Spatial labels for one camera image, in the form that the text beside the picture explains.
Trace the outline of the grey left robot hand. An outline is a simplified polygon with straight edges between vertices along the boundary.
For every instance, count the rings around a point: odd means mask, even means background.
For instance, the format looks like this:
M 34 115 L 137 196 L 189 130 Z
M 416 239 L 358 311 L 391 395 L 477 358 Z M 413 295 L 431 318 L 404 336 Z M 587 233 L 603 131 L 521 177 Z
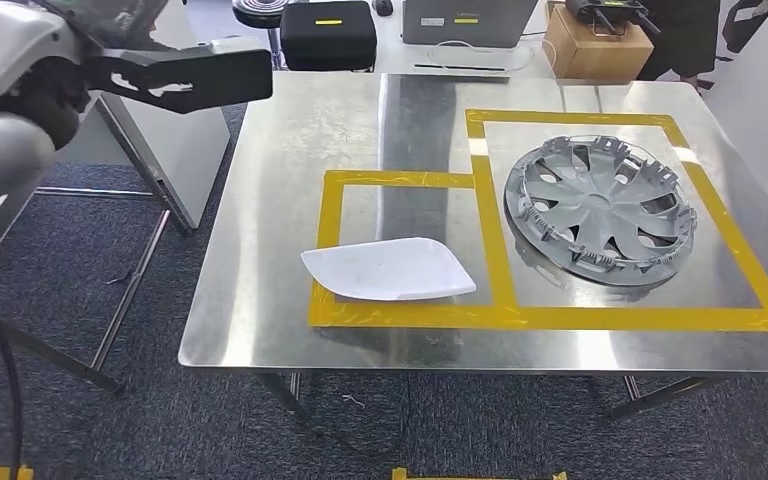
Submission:
M 167 0 L 42 0 L 36 4 L 62 17 L 76 32 L 99 47 L 173 50 L 151 37 Z

